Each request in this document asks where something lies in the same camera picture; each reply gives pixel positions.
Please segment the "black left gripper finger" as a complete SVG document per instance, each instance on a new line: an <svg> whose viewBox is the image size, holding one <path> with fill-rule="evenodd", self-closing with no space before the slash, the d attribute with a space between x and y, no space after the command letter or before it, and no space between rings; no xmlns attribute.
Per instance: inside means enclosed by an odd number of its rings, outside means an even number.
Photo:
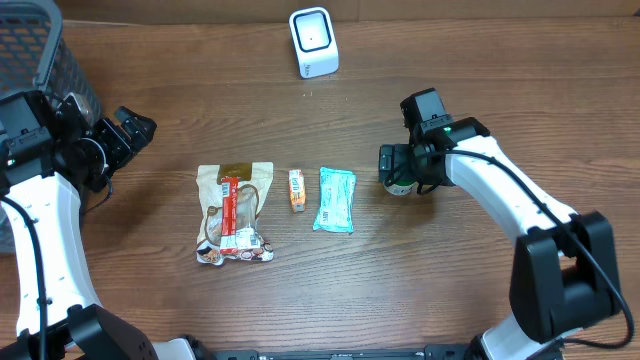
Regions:
<svg viewBox="0 0 640 360"><path fill-rule="evenodd" d="M153 140L157 124L149 118L131 118L129 127L132 130L131 146L135 151L141 151Z"/></svg>
<svg viewBox="0 0 640 360"><path fill-rule="evenodd" d="M114 113L125 131L143 131L144 125L139 115L125 106L120 106Z"/></svg>

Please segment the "green lid jar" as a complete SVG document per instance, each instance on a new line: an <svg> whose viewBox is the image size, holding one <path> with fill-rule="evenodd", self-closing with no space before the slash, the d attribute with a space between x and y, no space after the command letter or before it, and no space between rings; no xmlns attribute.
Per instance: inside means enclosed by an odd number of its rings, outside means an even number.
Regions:
<svg viewBox="0 0 640 360"><path fill-rule="evenodd" d="M416 187L416 182L411 182L409 180L400 180L395 183L391 183L390 181L386 181L383 183L385 190L394 196L404 196L410 194Z"/></svg>

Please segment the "teal wet wipes pack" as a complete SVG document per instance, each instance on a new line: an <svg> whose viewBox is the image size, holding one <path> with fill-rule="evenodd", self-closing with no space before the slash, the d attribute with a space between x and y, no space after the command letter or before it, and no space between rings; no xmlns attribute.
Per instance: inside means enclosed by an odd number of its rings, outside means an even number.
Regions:
<svg viewBox="0 0 640 360"><path fill-rule="evenodd" d="M353 233L352 208L357 176L348 170L320 168L320 205L314 231Z"/></svg>

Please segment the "brown red snack bag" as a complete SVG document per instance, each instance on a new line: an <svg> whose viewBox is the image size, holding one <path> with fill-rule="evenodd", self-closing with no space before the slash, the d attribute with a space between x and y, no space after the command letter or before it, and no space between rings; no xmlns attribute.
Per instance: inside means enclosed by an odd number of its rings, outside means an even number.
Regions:
<svg viewBox="0 0 640 360"><path fill-rule="evenodd" d="M198 262L222 266L227 260L273 260L273 247L258 229L273 176L271 162L198 167L196 183L203 215L196 242Z"/></svg>

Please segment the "small orange packet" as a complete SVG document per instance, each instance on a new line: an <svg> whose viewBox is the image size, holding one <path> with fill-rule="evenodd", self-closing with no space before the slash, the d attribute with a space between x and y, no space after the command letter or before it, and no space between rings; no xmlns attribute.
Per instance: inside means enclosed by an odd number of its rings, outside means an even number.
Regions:
<svg viewBox="0 0 640 360"><path fill-rule="evenodd" d="M302 171L299 169L290 170L288 183L292 211L294 213L304 212L306 207L306 189Z"/></svg>

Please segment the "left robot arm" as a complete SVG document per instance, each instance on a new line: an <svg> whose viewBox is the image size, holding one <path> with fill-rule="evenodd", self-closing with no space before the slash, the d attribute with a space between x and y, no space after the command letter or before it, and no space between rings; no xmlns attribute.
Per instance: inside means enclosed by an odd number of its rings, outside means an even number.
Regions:
<svg viewBox="0 0 640 360"><path fill-rule="evenodd" d="M1 101L1 202L20 276L17 339L4 359L171 359L187 345L154 343L100 304L80 234L79 190L98 192L153 139L156 124L126 107L88 125L78 107L41 91Z"/></svg>

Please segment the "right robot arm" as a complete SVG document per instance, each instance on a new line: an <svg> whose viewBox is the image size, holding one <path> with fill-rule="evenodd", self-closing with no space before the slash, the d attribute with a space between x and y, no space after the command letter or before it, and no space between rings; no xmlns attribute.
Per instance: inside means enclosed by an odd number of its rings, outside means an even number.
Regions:
<svg viewBox="0 0 640 360"><path fill-rule="evenodd" d="M620 286L614 233L528 178L476 118L454 120L433 88L400 104L405 144L384 144L378 176L394 195L458 186L514 247L510 314L467 344L430 344L420 359L560 359L570 344L616 350L634 337Z"/></svg>

